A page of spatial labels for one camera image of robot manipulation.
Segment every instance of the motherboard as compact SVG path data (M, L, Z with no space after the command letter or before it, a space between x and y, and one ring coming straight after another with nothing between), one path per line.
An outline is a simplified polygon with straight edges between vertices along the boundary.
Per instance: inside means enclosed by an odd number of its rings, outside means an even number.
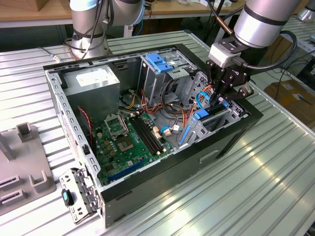
M142 113L108 117L93 130L102 184L107 185L173 151L168 141L157 139L154 126L149 115Z

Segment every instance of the wooden table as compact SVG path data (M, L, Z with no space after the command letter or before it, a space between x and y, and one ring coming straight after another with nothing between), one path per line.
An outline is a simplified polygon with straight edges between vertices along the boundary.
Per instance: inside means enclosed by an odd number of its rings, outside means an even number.
M244 0L239 0L237 3L233 3L231 7L223 7L221 14L227 14L243 4ZM148 19L149 15L148 10L146 10L144 19ZM209 15L209 7L200 3L182 5L176 0L171 2L155 1L152 4L152 15L150 19ZM49 0L39 12L0 6L0 28L66 24L72 24L71 9L67 0Z

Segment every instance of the ram slot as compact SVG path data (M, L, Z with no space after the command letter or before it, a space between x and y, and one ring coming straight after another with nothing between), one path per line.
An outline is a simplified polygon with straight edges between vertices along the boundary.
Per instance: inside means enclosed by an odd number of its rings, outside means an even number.
M141 117L130 118L129 121L136 130L137 134L144 142L144 144L149 149L151 155L154 156L157 154L158 151L162 150L161 145L158 143L153 134L147 128L146 124L141 119Z

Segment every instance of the green circuit board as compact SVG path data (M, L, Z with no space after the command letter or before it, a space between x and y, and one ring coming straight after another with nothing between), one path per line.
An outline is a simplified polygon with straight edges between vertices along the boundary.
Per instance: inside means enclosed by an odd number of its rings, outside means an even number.
M154 126L149 115L144 113L140 115L141 119L147 126ZM93 132L96 136L96 159L101 167L98 178L103 185L117 180L131 172L146 166L173 151L169 142L162 139L163 142L157 142L165 149L160 154L152 155L141 136L136 132L129 118L124 118L126 127L129 131L127 136L119 136L112 139L110 132L104 123L96 127ZM111 131L118 128L117 122L109 124Z

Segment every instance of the blue pcie slot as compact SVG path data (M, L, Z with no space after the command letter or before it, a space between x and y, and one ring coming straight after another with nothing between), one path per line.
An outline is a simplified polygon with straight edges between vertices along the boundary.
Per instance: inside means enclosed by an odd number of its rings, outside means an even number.
M186 137L186 135L188 134L188 131L190 130L190 126L188 125L185 132L184 132L184 135L182 136L182 139L180 140L179 144L182 145L183 144L183 141Z
M110 182L110 181L116 180L120 177L123 177L123 176L133 172L134 170L140 168L144 161L145 161L145 159L139 161L137 164L134 164L133 166L130 166L129 168L127 168L127 169L125 169L125 170L123 170L117 174L114 174L113 176L108 177L107 181Z

